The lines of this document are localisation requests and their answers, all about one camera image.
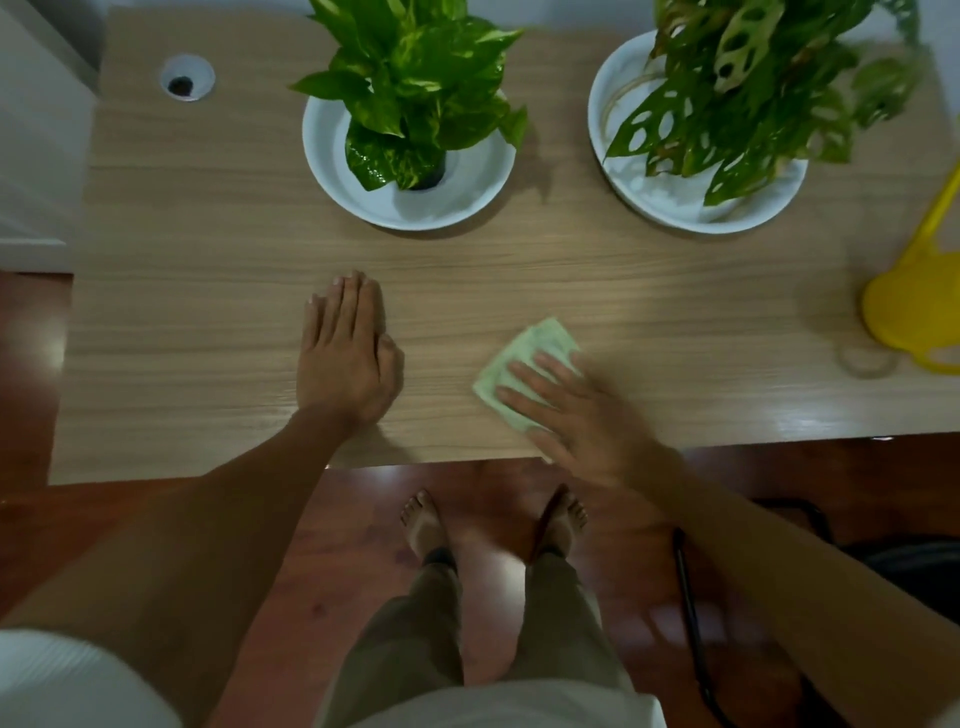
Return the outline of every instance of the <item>leg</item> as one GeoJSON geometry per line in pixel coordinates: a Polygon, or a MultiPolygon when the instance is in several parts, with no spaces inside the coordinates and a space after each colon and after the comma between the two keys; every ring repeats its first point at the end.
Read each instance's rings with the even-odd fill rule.
{"type": "Polygon", "coordinates": [[[327,688],[315,725],[347,728],[425,692],[462,686],[460,580],[446,531],[426,491],[401,520],[423,560],[407,596],[373,616],[327,688]]]}
{"type": "Polygon", "coordinates": [[[633,691],[630,675],[603,632],[596,597],[566,561],[586,524],[580,501],[561,486],[540,519],[527,567],[523,627],[504,680],[563,678],[633,691]]]}

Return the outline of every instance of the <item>white pot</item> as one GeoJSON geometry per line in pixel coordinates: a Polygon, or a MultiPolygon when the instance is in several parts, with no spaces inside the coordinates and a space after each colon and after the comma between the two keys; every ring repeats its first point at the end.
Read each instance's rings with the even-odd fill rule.
{"type": "MultiPolygon", "coordinates": [[[[629,206],[672,228],[722,234],[763,225],[783,212],[797,196],[806,176],[808,165],[805,159],[791,161],[772,184],[756,194],[715,207],[704,207],[703,202],[719,164],[695,177],[684,179],[667,174],[646,177],[646,155],[604,161],[620,124],[662,83],[662,79],[659,79],[638,85],[612,103],[621,89],[643,74],[656,37],[656,32],[651,32],[628,40],[604,61],[593,80],[588,103],[588,125],[593,152],[600,160],[604,174],[629,206]]],[[[662,69],[661,59],[658,62],[662,69]]]]}
{"type": "Polygon", "coordinates": [[[396,182],[368,192],[347,167],[350,115],[342,101],[311,97],[303,113],[303,151],[310,171],[343,209],[381,228],[427,231],[459,223],[496,197],[516,150],[493,132],[469,149],[446,153],[446,173],[432,189],[401,190],[396,182]]]}

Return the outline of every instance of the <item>forearm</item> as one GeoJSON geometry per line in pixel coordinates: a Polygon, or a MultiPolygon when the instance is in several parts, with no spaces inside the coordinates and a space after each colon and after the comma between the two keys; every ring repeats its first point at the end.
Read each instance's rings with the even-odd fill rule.
{"type": "Polygon", "coordinates": [[[0,626],[96,643],[200,724],[342,440],[304,410],[278,435],[159,497],[45,583],[0,626]]]}
{"type": "Polygon", "coordinates": [[[833,546],[661,450],[633,487],[765,617],[856,728],[929,726],[960,698],[960,629],[833,546]]]}

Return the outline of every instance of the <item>shirt sleeve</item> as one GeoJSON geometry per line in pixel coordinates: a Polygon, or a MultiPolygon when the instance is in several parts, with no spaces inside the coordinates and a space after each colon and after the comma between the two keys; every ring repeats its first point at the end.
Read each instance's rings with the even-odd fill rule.
{"type": "Polygon", "coordinates": [[[173,708],[121,660],[34,630],[0,631],[5,728],[180,728],[173,708]]]}

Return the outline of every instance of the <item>hand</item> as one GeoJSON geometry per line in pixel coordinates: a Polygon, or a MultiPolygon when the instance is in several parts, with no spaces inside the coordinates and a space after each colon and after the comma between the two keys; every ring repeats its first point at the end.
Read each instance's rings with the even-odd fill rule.
{"type": "Polygon", "coordinates": [[[645,459],[666,450],[636,409],[584,356],[578,352],[571,356],[583,376],[545,352],[537,352],[534,362],[557,382],[518,361],[509,368],[548,405],[508,387],[499,387],[496,394],[511,409],[547,428],[527,431],[547,457],[589,482],[622,486],[647,467],[645,459]]]}
{"type": "Polygon", "coordinates": [[[376,331],[380,306],[379,284],[354,272],[303,312],[297,404],[330,418],[345,440],[378,422],[402,387],[403,352],[376,331]]]}

